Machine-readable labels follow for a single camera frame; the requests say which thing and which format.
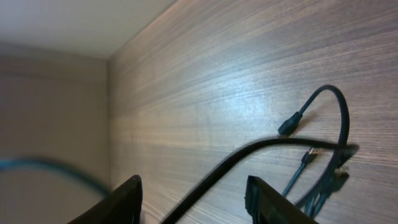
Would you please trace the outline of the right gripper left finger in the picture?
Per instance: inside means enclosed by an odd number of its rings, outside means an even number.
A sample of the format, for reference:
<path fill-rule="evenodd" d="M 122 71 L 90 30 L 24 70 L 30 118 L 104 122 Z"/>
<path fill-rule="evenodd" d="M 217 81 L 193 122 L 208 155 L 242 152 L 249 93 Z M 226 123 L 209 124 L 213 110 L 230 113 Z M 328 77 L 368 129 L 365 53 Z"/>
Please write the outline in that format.
<path fill-rule="evenodd" d="M 134 175 L 68 224 L 140 224 L 142 200 L 142 180 Z"/>

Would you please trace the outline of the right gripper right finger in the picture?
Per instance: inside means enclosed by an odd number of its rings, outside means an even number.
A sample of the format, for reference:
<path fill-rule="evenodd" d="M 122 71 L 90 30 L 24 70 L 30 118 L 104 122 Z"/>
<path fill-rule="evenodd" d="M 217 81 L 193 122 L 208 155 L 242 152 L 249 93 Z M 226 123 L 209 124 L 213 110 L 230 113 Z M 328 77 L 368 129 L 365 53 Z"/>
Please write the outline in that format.
<path fill-rule="evenodd" d="M 248 176 L 245 208 L 253 223 L 317 224 L 260 177 Z"/>

